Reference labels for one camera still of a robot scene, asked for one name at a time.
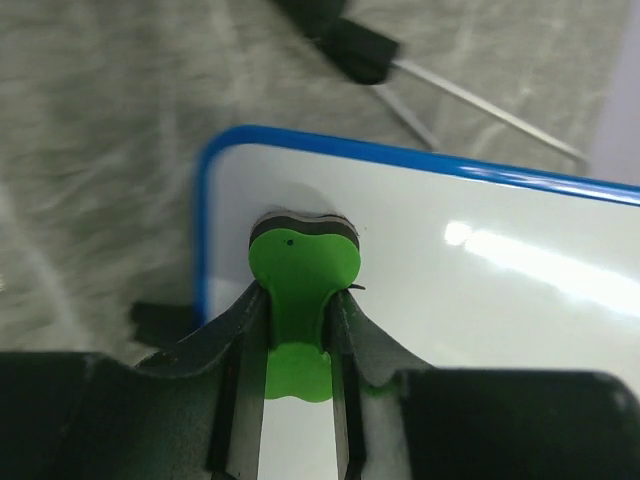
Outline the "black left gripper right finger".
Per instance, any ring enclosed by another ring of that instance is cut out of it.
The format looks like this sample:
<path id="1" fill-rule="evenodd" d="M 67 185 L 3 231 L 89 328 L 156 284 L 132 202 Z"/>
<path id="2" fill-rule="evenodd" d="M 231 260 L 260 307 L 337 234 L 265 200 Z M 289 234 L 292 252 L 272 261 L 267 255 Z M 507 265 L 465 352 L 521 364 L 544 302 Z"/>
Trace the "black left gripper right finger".
<path id="1" fill-rule="evenodd" d="M 325 309 L 340 479 L 411 479 L 402 381 L 434 368 L 375 324 L 348 290 Z"/>

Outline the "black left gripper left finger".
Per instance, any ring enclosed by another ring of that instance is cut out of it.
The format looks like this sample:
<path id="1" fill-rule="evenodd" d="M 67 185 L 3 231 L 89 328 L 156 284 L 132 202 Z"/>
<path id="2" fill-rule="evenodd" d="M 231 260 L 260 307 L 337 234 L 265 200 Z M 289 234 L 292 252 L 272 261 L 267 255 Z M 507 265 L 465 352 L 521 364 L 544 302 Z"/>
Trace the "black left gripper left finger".
<path id="1" fill-rule="evenodd" d="M 256 284 L 223 313 L 140 366 L 175 378 L 217 375 L 207 466 L 214 479 L 255 479 L 269 346 L 269 300 Z"/>

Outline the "green whiteboard eraser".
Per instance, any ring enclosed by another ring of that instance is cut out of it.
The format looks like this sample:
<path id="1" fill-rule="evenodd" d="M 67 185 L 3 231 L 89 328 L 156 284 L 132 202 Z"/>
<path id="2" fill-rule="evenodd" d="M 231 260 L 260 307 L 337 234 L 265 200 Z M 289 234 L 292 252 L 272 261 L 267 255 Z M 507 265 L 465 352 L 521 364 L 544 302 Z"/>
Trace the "green whiteboard eraser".
<path id="1" fill-rule="evenodd" d="M 325 309 L 359 274 L 356 228 L 339 215 L 271 212 L 252 227 L 248 263 L 270 299 L 265 397 L 329 400 L 332 373 Z"/>

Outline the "blue framed whiteboard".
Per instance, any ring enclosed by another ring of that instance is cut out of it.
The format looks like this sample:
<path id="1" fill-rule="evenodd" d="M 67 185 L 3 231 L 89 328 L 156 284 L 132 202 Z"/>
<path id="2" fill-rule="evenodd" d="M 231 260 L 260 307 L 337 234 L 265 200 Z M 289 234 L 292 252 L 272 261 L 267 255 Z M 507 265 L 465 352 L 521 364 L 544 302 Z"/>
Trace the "blue framed whiteboard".
<path id="1" fill-rule="evenodd" d="M 414 479 L 639 475 L 639 190 L 242 126 L 196 174 L 196 301 L 252 275 L 264 214 L 355 226 L 355 300 L 434 366 L 402 381 Z"/>

